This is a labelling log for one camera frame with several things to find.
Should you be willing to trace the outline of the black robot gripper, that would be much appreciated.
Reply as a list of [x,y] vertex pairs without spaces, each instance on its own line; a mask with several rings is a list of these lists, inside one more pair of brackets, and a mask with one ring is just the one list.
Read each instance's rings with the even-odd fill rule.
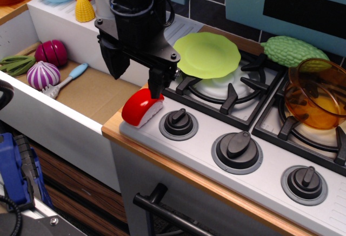
[[175,19],[171,2],[150,1],[143,8],[128,8],[114,0],[110,8],[114,19],[98,19],[98,42],[107,69],[114,79],[119,79],[128,69],[130,60],[149,68],[148,87],[152,99],[179,75],[178,52],[166,41],[165,28]]

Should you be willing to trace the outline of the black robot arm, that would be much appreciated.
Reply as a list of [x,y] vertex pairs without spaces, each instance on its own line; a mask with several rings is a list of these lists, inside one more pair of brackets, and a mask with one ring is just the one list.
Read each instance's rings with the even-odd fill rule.
[[110,0],[114,19],[98,19],[98,43],[109,73],[120,78],[130,60],[149,68],[148,87],[153,99],[178,76],[179,53],[164,37],[175,19],[166,15],[171,0]]

